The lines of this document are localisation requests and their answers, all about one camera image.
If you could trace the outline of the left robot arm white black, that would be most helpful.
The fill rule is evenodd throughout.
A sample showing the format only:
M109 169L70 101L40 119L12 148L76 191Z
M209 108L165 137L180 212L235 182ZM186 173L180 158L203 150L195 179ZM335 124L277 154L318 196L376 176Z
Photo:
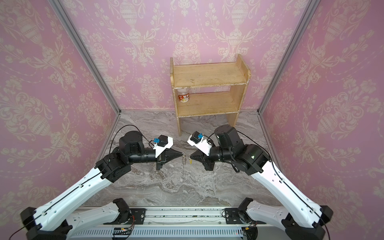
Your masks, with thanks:
M183 156L174 150L173 138L161 135L154 139L154 146L146 148L140 131L127 132L118 147L105 157L77 183L58 197L38 207L24 209L20 216L28 240L68 240L78 232L107 224L135 224L129 205L115 199L104 207L83 213L74 211L99 191L129 173L133 164L155 163L160 170L164 164Z

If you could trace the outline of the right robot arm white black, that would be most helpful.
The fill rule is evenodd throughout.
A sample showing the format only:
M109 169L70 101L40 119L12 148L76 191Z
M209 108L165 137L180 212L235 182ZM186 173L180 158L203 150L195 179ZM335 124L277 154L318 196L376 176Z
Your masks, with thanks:
M261 183L282 204L267 206L245 198L238 207L245 223L264 222L283 230L291 240L322 240L330 237L327 227L333 210L319 205L302 193L275 165L270 154L259 144L245 144L241 132L230 125L215 129L214 142L199 132L188 137L188 144L196 147L192 160L213 171L218 162L230 164L235 172L244 172Z

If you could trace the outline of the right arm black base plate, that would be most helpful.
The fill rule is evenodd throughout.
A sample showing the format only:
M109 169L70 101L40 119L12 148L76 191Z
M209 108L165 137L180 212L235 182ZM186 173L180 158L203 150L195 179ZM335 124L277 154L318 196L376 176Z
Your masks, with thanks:
M227 225L249 225L253 222L245 211L240 211L238 208L225 208L224 217Z

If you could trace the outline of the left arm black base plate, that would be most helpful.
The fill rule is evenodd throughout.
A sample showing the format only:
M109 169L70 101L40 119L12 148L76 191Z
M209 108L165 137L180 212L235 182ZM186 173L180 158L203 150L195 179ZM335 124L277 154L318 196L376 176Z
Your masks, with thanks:
M128 212L125 211L122 214L119 214L117 219L110 223L104 223L104 225L143 225L146 217L145 208L133 208Z

